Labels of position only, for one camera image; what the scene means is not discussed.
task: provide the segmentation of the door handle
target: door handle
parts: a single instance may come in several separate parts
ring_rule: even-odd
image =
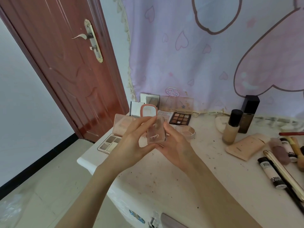
[[[102,63],[103,62],[103,57],[102,57],[102,54],[101,54],[101,51],[100,51],[100,48],[99,48],[94,30],[93,30],[93,27],[92,27],[92,23],[88,19],[85,19],[85,28],[86,28],[86,31],[87,31],[88,35],[82,33],[82,34],[79,34],[78,36],[76,36],[72,39],[75,39],[75,38],[78,38],[78,37],[81,37],[85,40],[89,39],[90,42],[91,42],[91,45],[92,45],[92,46],[90,46],[90,50],[94,51],[97,61]]]

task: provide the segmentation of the black bottle cap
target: black bottle cap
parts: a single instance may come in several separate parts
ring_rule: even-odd
[[[259,106],[260,99],[256,95],[246,95],[241,110],[246,114],[255,114]]]
[[[243,112],[242,112],[241,110],[239,110],[239,109],[233,109],[233,110],[231,111],[231,115],[230,115],[228,124],[229,124],[230,126],[233,126],[233,127],[238,127],[242,115],[243,115]]]
[[[261,164],[262,162],[269,162],[269,159],[266,157],[260,157],[257,161]]]

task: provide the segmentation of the floor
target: floor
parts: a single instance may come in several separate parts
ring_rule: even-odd
[[[0,228],[54,228],[91,178],[91,174],[76,160],[92,145],[86,140],[77,140],[2,199]],[[12,199],[22,202],[21,212],[5,223],[1,220],[1,205]],[[98,227],[132,226],[106,196],[94,225],[94,228]]]

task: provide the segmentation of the pink star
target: pink star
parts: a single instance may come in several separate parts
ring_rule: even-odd
[[[249,21],[247,21],[247,28],[253,28],[256,20],[254,17],[252,17]]]

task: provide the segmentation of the wall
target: wall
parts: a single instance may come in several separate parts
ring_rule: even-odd
[[[116,2],[113,2],[113,0],[100,0],[100,3],[105,16],[105,22],[108,27],[127,100],[130,105],[132,95],[128,88],[129,42],[127,41],[125,26],[121,23],[121,13],[117,13]]]
[[[0,19],[0,186],[74,133]]]

